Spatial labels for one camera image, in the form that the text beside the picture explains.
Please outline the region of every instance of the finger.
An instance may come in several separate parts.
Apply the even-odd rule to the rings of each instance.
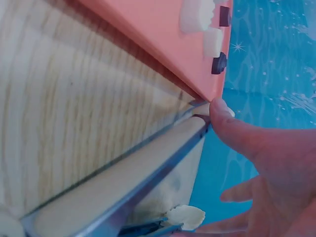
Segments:
[[[230,219],[218,221],[197,229],[197,233],[224,234],[246,231],[248,227],[249,211]]]
[[[211,102],[210,117],[213,129],[219,138],[252,161],[254,154],[261,148],[264,129],[233,118],[222,99],[214,99]]]
[[[252,199],[252,184],[256,182],[257,179],[258,179],[258,176],[223,191],[221,195],[221,201],[242,202],[242,201],[251,200]]]

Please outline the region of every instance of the white foam chip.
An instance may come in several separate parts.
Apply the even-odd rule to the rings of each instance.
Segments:
[[[214,0],[183,0],[180,13],[181,31],[186,34],[206,31],[212,22],[214,9]]]
[[[205,212],[194,206],[178,206],[166,214],[168,222],[172,225],[179,225],[184,231],[193,231],[199,227],[205,219]]]
[[[228,0],[214,0],[214,2],[216,3],[216,4],[223,4],[223,3],[225,3],[225,2],[227,2]]]
[[[218,58],[222,50],[224,34],[221,29],[209,27],[203,32],[204,56]]]

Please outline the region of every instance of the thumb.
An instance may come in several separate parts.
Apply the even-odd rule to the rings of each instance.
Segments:
[[[214,99],[209,110],[213,129],[219,138],[229,147],[253,161],[264,143],[264,129],[232,117],[223,99]]]

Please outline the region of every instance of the white foam piece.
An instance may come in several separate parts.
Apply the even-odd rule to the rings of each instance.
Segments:
[[[2,206],[0,206],[0,236],[25,237],[20,222]]]
[[[203,32],[204,56],[218,58],[221,54],[224,34],[221,29],[209,27]]]
[[[216,4],[223,4],[223,3],[225,3],[225,2],[227,2],[228,0],[214,0],[214,2],[216,3]]]
[[[214,0],[183,0],[180,13],[181,31],[186,34],[206,31],[212,22],[214,9]]]
[[[172,225],[179,225],[184,231],[193,231],[199,227],[205,219],[205,212],[194,206],[178,206],[166,214],[168,222]]]

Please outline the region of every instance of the wood grain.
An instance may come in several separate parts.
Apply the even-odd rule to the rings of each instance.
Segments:
[[[193,97],[169,78],[74,0],[1,0],[0,203],[21,217],[172,124]]]

